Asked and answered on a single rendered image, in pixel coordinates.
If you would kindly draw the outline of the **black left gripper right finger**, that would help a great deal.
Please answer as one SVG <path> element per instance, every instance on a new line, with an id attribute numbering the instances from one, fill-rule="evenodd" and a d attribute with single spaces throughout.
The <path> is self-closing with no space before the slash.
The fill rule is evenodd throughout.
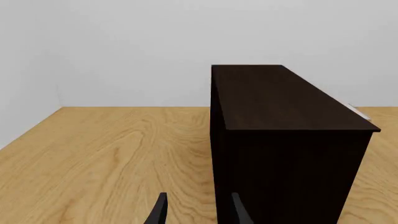
<path id="1" fill-rule="evenodd" d="M 239 194 L 237 194 L 236 192 L 233 192 L 231 194 L 231 196 L 233 199 L 238 224 L 254 224 L 254 222 L 251 220 L 251 217 L 249 216 L 248 212 L 246 211 L 246 209 L 239 197 Z"/>

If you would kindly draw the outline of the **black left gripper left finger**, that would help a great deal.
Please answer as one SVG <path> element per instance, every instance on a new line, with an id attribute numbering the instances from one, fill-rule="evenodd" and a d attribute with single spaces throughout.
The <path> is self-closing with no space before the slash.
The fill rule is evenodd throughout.
<path id="1" fill-rule="evenodd" d="M 161 192 L 144 224 L 166 224 L 167 193 Z"/>

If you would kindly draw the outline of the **dark brown wooden cabinet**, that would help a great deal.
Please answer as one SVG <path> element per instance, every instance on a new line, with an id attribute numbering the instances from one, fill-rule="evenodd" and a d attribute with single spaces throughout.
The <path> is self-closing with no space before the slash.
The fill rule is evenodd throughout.
<path id="1" fill-rule="evenodd" d="M 211 67 L 218 224 L 337 224 L 380 128 L 282 65 Z"/>

